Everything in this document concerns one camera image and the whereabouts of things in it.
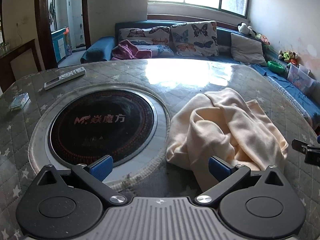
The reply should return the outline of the white remote control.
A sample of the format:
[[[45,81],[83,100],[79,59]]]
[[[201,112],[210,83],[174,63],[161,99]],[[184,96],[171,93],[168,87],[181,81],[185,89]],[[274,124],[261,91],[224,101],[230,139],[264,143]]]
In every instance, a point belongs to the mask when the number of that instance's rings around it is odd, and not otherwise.
[[[74,69],[74,70],[71,70],[70,72],[67,72],[67,73],[64,73],[48,82],[46,82],[44,85],[43,85],[43,88],[45,90],[49,90],[53,87],[56,87],[60,84],[63,84],[65,82],[68,82],[70,80],[73,80],[77,77],[81,77],[83,75],[86,74],[86,70],[84,67],[80,67],[80,68],[77,68],[77,69]]]

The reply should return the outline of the blue cabinet in doorway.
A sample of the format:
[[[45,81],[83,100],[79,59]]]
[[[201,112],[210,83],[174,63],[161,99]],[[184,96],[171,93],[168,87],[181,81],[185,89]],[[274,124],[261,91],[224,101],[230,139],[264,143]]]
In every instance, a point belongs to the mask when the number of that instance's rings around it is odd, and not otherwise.
[[[57,63],[66,57],[66,35],[68,34],[68,27],[56,30],[51,33],[54,54]]]

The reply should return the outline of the grey plain cushion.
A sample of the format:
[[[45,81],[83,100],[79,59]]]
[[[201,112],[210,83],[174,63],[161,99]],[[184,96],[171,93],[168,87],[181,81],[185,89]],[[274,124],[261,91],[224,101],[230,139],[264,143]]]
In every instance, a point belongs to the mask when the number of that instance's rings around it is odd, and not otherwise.
[[[231,56],[235,61],[266,66],[262,44],[254,39],[231,33]]]

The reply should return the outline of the colourful plush toy pile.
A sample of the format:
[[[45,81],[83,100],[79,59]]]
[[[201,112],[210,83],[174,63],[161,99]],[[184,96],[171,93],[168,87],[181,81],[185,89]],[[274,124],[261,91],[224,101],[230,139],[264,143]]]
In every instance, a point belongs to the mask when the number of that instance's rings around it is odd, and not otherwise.
[[[280,50],[278,52],[278,59],[282,60],[286,63],[291,63],[292,65],[296,66],[298,63],[299,55],[295,53],[294,51],[282,51]]]

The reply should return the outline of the green plastic bowl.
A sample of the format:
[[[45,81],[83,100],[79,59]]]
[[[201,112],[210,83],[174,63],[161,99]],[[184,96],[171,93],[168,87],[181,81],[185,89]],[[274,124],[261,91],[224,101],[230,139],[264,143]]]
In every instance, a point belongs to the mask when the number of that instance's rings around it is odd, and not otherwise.
[[[285,67],[283,67],[281,64],[278,64],[274,61],[268,61],[267,66],[269,70],[276,74],[283,74],[285,72]]]

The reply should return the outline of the butterfly print pillow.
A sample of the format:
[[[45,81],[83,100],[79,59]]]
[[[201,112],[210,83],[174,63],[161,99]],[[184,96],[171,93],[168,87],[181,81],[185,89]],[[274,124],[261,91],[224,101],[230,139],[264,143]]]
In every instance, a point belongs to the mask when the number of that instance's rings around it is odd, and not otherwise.
[[[118,41],[128,40],[139,50],[149,50],[152,58],[173,57],[175,54],[169,46],[170,28],[157,26],[152,28],[121,28]]]
[[[170,27],[177,55],[214,57],[219,55],[216,21],[175,24]]]

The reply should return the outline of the clear plastic storage box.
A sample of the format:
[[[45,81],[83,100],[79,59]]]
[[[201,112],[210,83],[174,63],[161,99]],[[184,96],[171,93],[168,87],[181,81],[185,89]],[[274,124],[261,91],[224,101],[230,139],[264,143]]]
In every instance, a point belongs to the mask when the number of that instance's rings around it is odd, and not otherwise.
[[[317,85],[317,81],[310,76],[311,70],[299,64],[289,64],[287,79],[303,94],[310,96]]]

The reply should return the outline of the dark wooden door frame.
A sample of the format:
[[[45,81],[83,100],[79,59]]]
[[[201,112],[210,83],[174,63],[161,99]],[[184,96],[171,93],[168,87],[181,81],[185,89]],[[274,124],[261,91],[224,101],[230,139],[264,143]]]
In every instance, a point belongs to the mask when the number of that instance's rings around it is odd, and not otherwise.
[[[84,36],[86,48],[91,46],[88,18],[88,0],[82,0],[82,20],[84,24]],[[57,68],[52,35],[49,26],[48,0],[34,0],[35,21],[37,28],[37,38],[45,70]]]

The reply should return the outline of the round black induction cooktop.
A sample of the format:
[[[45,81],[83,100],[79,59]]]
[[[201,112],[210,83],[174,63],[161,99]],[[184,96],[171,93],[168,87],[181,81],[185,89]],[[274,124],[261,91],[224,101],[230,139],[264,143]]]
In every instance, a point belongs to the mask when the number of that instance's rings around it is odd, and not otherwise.
[[[54,118],[48,146],[66,167],[90,165],[110,155],[115,167],[148,145],[157,127],[153,103],[138,92],[100,90],[80,96]]]

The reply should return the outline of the right butterfly print pillow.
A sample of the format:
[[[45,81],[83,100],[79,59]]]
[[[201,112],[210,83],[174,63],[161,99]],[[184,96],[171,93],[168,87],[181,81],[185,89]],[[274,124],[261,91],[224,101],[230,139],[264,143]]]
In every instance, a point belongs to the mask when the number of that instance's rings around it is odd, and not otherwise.
[[[175,24],[170,27],[177,55],[214,57],[219,55],[216,21]]]

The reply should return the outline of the small blue card box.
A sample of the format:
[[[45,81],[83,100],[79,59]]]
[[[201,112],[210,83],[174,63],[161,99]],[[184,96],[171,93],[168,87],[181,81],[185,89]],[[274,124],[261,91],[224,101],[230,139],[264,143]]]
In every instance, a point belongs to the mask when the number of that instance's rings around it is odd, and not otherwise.
[[[20,95],[16,95],[9,105],[10,110],[16,110],[16,109],[22,109],[25,104],[29,101],[29,94],[28,93],[23,93]]]

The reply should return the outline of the blue corner sofa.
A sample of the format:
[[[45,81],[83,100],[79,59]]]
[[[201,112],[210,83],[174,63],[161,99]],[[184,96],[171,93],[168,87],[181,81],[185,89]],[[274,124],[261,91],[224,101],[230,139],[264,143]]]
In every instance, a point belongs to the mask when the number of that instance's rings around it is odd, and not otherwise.
[[[112,57],[112,49],[116,47],[120,37],[120,29],[150,29],[155,27],[167,27],[172,25],[184,24],[184,22],[174,21],[137,21],[137,22],[121,22],[115,25],[115,37],[106,36],[100,38],[97,42],[91,45],[82,55],[81,63],[92,63],[99,61],[110,61]],[[217,24],[217,44],[219,55],[216,57],[196,57],[191,56],[191,59],[210,60],[229,63],[240,63],[232,58],[231,55],[231,34],[237,32],[225,28],[222,23]],[[267,65],[246,63],[261,75],[268,77],[269,81],[279,89],[298,109],[300,114],[307,120],[312,128],[316,128],[319,124],[319,104],[312,98],[304,95],[297,87],[290,83],[286,77],[287,72],[276,74],[272,72]]]

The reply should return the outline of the panda plush toy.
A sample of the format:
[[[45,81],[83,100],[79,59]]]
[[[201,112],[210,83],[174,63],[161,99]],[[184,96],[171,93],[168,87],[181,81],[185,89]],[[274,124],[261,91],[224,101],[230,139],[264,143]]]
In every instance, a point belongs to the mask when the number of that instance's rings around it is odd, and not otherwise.
[[[256,37],[257,35],[253,28],[244,22],[238,24],[238,32],[251,37]]]

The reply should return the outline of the cream knit garment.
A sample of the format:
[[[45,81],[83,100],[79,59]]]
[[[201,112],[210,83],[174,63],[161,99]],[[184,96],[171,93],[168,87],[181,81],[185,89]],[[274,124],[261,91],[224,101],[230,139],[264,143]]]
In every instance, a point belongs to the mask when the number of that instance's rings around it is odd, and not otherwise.
[[[197,94],[171,120],[167,162],[191,170],[202,191],[218,183],[208,161],[217,156],[253,171],[284,170],[289,144],[257,100],[231,88]]]

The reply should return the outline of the pink crumpled garment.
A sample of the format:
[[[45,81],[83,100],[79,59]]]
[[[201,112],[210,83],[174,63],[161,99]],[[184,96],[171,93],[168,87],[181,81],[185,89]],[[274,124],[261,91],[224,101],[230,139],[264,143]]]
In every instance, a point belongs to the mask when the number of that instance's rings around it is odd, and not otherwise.
[[[129,40],[123,40],[112,49],[111,60],[151,59],[152,51],[140,50]]]

